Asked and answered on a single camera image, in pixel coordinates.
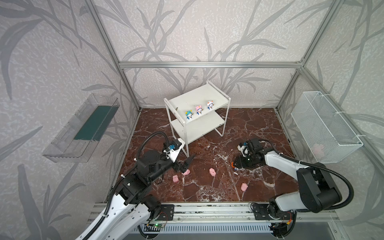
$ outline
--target lower shelf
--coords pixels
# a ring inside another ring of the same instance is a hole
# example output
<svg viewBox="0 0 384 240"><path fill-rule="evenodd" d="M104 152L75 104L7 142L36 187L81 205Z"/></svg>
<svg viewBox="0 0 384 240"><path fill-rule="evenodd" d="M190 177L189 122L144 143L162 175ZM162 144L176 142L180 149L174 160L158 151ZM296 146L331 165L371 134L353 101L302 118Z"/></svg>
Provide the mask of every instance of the lower shelf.
<svg viewBox="0 0 384 240"><path fill-rule="evenodd" d="M185 141L183 125L177 119L173 120L171 124L177 134ZM192 121L187 125L188 144L223 124L224 119L215 111Z"/></svg>

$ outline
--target marble surface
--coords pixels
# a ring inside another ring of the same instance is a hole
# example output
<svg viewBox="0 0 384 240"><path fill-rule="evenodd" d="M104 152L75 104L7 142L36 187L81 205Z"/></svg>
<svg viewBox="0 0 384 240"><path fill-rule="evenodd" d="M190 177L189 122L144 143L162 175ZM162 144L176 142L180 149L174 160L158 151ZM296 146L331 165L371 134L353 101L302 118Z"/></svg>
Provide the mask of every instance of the marble surface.
<svg viewBox="0 0 384 240"><path fill-rule="evenodd" d="M225 116L225 111L224 108L217 110L222 116ZM155 131L164 131L172 140L166 110L143 109L120 174L134 165L133 159L138 147ZM240 154L237 145L253 137L268 139L275 144L277 150L293 156L272 108L231 108L223 137L213 130L189 144L190 154L196 155L189 167L191 173L183 176L178 172L180 181L174 183L172 176L175 172L169 170L160 184L152 185L151 194L161 202L237 202L268 201L276 195L297 191L295 179L269 166L254 170L242 169L236 172L238 175L234 174L231 162ZM163 142L160 136L156 136L147 143L144 151L161 150ZM178 160L184 159L186 156L181 152ZM215 177L209 174L210 168L215 169ZM248 184L245 192L240 189L242 183Z"/></svg>

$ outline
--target white shelf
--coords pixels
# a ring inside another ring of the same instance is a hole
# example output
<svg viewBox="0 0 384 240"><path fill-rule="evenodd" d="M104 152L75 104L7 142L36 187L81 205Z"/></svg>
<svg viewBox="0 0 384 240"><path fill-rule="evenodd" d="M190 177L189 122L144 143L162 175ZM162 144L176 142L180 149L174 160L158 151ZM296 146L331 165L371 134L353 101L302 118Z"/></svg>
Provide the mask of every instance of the white shelf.
<svg viewBox="0 0 384 240"><path fill-rule="evenodd" d="M211 111L212 112L209 114L199 116L199 118L191 121L190 124L186 126L188 140L187 144L195 141L213 129L224 124L224 119L220 117L220 115L218 115L214 110ZM171 124L172 127L176 130L177 134L185 141L183 125L177 119L173 120Z"/></svg>
<svg viewBox="0 0 384 240"><path fill-rule="evenodd" d="M214 106L212 110L207 109L208 101L214 102ZM198 87L187 93L184 93L183 95L172 98L171 100L169 100L169 103L174 107L174 109L177 108L177 113L183 118L185 123L189 125L189 124L192 124L192 122L195 122L200 118L203 118L208 113L214 112L216 109L227 105L228 99L210 84L205 84L201 87ZM203 108L201 115L197 115L196 113L196 106L199 106L199 105L202 105L202 108ZM192 119L187 119L187 116L185 114L189 110L192 110L192 113L193 113Z"/></svg>

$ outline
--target metal mesh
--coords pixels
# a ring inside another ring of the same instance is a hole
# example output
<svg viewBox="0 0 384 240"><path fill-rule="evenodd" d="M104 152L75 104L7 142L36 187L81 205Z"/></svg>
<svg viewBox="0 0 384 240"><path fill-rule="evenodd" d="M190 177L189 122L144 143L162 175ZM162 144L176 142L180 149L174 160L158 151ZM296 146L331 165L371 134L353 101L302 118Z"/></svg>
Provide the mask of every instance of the metal mesh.
<svg viewBox="0 0 384 240"><path fill-rule="evenodd" d="M303 92L291 115L318 162L339 162L363 145L319 91Z"/></svg>

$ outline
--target leaf pattern wallpaper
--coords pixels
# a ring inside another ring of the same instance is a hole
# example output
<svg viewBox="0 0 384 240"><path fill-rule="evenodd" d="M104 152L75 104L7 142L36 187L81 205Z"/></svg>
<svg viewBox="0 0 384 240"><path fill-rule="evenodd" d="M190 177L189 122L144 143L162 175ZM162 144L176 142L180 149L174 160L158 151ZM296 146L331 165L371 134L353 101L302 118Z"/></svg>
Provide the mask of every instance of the leaf pattern wallpaper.
<svg viewBox="0 0 384 240"><path fill-rule="evenodd" d="M0 239L74 239L119 170L137 111L83 1L0 1ZM87 163L41 154L91 94L120 107Z"/></svg>
<svg viewBox="0 0 384 240"><path fill-rule="evenodd" d="M306 68L349 114L366 137L384 153L384 1L346 0L325 33ZM304 77L280 109L302 160L313 160L290 113L303 91L313 91ZM382 239L384 234L384 176L362 150L329 168L347 177L354 200L336 210L352 240ZM343 196L347 189L341 182Z"/></svg>
<svg viewBox="0 0 384 240"><path fill-rule="evenodd" d="M331 3L94 2L119 61L299 61ZM274 107L294 72L234 68L124 70L143 107L164 107L164 98L176 97L207 80L227 93L233 106Z"/></svg>

